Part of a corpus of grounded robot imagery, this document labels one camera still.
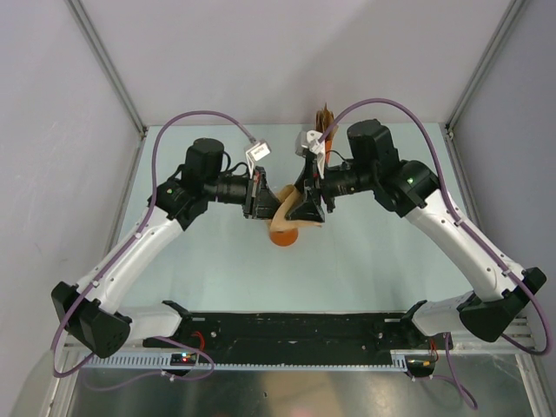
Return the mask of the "brown paper coffee filter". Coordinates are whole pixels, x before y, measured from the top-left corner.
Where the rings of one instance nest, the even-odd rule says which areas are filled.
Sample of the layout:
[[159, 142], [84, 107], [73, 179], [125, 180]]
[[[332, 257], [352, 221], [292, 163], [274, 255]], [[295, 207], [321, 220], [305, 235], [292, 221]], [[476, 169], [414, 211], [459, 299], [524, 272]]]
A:
[[270, 220], [267, 220], [270, 233], [285, 233], [299, 228], [309, 228], [322, 226], [315, 221], [288, 220], [288, 212], [301, 200], [300, 191], [293, 185], [286, 185], [278, 194], [280, 206]]

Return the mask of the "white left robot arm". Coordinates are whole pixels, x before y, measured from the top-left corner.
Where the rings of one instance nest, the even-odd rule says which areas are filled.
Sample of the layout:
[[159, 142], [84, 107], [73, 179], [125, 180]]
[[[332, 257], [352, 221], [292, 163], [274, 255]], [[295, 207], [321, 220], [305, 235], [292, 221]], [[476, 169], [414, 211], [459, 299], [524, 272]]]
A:
[[134, 229], [78, 283], [60, 282], [51, 297], [63, 328], [99, 358], [107, 358], [128, 341], [157, 336], [175, 347], [192, 338], [188, 311], [173, 301], [121, 310], [124, 296], [143, 270], [205, 213], [210, 202], [237, 204], [246, 217], [268, 219], [278, 200], [268, 190], [264, 169], [270, 153], [264, 141], [246, 148], [248, 172], [222, 169], [227, 153], [221, 142], [200, 138], [187, 149], [185, 161], [156, 187]]

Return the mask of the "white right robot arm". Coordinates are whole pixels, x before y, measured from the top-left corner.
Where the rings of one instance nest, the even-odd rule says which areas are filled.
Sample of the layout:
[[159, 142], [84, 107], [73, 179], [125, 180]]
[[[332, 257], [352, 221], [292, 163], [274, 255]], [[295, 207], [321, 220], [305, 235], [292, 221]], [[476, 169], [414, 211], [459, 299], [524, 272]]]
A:
[[340, 165], [326, 162], [322, 134], [302, 131], [296, 153], [305, 160], [295, 187], [299, 192], [285, 218], [299, 228], [319, 226], [335, 208], [335, 199], [370, 191], [388, 212], [427, 235], [452, 261], [472, 291], [444, 301], [420, 301], [405, 315], [402, 340], [422, 348], [433, 335], [467, 331], [486, 342], [506, 329], [546, 283], [539, 268], [523, 268], [505, 257], [461, 213], [440, 178], [423, 162], [402, 160], [388, 127], [357, 122], [347, 129], [352, 156]]

